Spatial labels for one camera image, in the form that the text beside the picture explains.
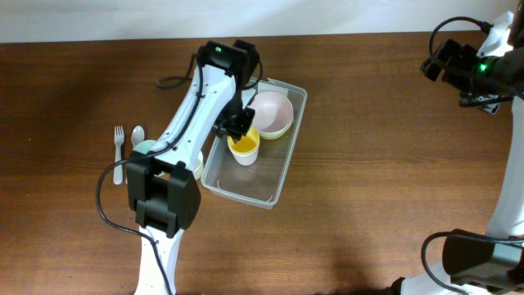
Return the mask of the yellow plastic cup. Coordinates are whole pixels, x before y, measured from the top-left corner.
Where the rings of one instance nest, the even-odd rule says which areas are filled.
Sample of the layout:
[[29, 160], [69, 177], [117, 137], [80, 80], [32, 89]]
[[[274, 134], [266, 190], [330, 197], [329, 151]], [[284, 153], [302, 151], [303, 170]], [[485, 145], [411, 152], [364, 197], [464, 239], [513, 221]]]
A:
[[260, 135], [258, 130], [254, 126], [251, 126], [246, 135], [242, 136], [241, 139], [236, 140], [228, 136], [227, 143], [233, 154], [246, 156], [259, 149]]

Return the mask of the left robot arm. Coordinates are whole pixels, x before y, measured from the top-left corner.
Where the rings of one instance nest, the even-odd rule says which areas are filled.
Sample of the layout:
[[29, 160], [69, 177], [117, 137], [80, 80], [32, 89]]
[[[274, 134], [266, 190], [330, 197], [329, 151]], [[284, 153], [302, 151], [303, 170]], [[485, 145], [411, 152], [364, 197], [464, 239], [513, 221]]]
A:
[[138, 294], [174, 294], [181, 237], [194, 221], [201, 193], [193, 173], [209, 133], [240, 139], [255, 116], [242, 93], [261, 67], [255, 45], [209, 41], [196, 53], [196, 69], [182, 104], [146, 154], [126, 166], [129, 207], [142, 238]]

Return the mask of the grey plastic spoon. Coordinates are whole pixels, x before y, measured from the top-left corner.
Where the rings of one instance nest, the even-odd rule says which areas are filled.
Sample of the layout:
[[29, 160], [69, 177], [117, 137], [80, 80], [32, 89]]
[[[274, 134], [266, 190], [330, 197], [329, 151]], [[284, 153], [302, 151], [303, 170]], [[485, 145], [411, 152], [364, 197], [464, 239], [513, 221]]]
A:
[[144, 128], [140, 125], [135, 126], [131, 133], [131, 143], [132, 143], [133, 149], [135, 149], [137, 145], [143, 142], [144, 139], [145, 139]]

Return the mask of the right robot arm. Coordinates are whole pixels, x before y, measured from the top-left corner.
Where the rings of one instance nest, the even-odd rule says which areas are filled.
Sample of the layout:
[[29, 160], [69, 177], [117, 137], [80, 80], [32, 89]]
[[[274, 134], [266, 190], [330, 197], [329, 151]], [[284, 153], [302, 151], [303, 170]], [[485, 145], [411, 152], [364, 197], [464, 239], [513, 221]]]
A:
[[[481, 46], [437, 34], [453, 22], [468, 22], [484, 35]], [[462, 108], [495, 114], [510, 111], [510, 144], [506, 164], [493, 192], [493, 211], [481, 233], [450, 229], [422, 242], [421, 274], [397, 279], [390, 294], [521, 294], [523, 292], [523, 3], [483, 21], [455, 16], [431, 32], [425, 77], [459, 91]]]

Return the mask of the yellow plastic bowl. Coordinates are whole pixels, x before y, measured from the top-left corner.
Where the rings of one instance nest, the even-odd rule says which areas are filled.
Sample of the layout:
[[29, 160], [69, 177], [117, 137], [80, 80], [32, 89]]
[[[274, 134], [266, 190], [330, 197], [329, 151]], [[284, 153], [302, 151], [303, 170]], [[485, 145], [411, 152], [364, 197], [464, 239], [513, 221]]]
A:
[[277, 132], [265, 132], [265, 131], [260, 130], [259, 135], [261, 138], [266, 139], [266, 140], [275, 140], [277, 138], [282, 137], [286, 132], [287, 132], [286, 129], [282, 129]]

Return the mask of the grey plastic fork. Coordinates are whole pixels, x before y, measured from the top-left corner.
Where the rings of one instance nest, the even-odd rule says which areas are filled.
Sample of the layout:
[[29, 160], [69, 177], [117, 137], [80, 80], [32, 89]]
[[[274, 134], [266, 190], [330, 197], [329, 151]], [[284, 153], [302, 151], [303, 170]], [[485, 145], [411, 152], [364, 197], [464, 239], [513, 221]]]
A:
[[[122, 145], [124, 144], [124, 128], [118, 125], [114, 129], [115, 162], [122, 160]], [[113, 183], [120, 185], [123, 182], [122, 165], [117, 165], [113, 170]]]

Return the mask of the green plastic cup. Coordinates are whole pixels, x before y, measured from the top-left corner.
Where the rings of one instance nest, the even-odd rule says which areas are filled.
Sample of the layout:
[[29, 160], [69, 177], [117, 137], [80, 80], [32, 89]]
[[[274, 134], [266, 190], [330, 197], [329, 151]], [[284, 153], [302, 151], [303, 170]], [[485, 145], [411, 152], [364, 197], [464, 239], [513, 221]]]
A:
[[148, 152], [150, 151], [150, 149], [156, 144], [156, 141], [155, 140], [152, 140], [152, 139], [149, 139], [149, 140], [144, 140], [142, 142], [140, 142], [139, 144], [137, 144], [133, 150], [135, 152], [139, 152], [141, 154], [144, 154], [144, 155], [147, 155]]

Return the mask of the pink plastic cup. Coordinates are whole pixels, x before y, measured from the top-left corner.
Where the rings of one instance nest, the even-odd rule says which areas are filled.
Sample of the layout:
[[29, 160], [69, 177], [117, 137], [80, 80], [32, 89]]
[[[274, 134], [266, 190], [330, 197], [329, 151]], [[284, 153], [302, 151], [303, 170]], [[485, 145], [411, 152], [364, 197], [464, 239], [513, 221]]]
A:
[[251, 152], [237, 152], [231, 150], [233, 158], [235, 161], [242, 166], [250, 166], [255, 163], [258, 157], [258, 150], [253, 150]]

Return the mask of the cream plastic cup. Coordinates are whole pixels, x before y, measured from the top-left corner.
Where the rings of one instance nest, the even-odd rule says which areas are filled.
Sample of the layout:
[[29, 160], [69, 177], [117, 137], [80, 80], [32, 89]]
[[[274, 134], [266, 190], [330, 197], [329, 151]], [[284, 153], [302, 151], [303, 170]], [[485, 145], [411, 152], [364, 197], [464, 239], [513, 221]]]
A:
[[203, 170], [204, 170], [204, 157], [203, 157], [203, 153], [199, 152], [197, 159], [196, 159], [195, 167], [192, 171], [195, 180], [199, 180], [201, 178], [203, 174]]

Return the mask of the pink plastic bowl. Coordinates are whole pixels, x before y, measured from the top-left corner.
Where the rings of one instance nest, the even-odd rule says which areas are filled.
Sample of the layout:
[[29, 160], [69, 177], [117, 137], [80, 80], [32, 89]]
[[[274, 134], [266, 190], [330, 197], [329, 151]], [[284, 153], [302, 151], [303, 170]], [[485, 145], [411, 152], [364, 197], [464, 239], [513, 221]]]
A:
[[294, 118], [291, 101], [278, 92], [258, 93], [248, 107], [255, 111], [253, 125], [258, 131], [266, 134], [284, 130]]

